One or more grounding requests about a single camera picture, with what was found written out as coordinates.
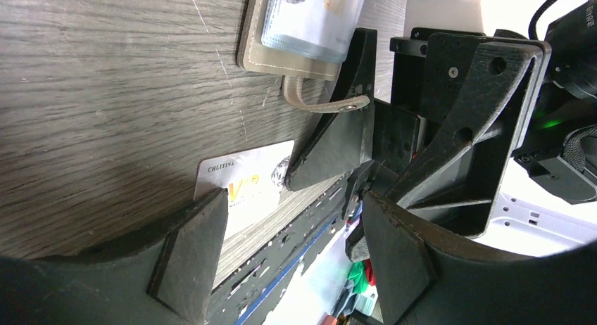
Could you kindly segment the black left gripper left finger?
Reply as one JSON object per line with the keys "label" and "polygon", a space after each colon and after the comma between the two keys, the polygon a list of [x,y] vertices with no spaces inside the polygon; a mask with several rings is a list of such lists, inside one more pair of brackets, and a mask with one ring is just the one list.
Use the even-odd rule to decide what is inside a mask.
{"label": "black left gripper left finger", "polygon": [[224,189],[73,256],[1,258],[2,324],[202,324],[227,226]]}

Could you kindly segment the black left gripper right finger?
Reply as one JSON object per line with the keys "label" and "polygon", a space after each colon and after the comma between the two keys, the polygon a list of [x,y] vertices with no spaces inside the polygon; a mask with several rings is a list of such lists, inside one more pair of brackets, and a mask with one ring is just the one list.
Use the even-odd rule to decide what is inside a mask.
{"label": "black left gripper right finger", "polygon": [[492,248],[374,191],[362,225],[385,324],[595,324],[596,244],[548,257]]}

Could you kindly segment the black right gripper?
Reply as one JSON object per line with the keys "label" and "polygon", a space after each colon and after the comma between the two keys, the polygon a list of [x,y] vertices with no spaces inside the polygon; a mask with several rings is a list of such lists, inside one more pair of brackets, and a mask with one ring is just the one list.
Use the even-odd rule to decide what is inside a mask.
{"label": "black right gripper", "polygon": [[300,191],[361,164],[361,193],[384,195],[435,248],[466,260],[522,255],[480,234],[526,135],[551,57],[543,41],[417,28],[394,37],[389,103],[374,103],[377,30],[355,30],[322,114],[285,184]]}

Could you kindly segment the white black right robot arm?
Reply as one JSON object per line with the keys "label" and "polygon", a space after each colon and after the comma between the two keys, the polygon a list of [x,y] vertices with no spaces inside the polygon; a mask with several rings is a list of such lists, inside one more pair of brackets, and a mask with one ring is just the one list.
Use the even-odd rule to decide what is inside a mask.
{"label": "white black right robot arm", "polygon": [[374,97],[377,32],[357,28],[292,191],[350,173],[347,196],[383,195],[419,232],[486,230],[509,160],[569,204],[596,200],[596,0],[527,35],[490,34],[470,0],[409,0],[391,100]]}

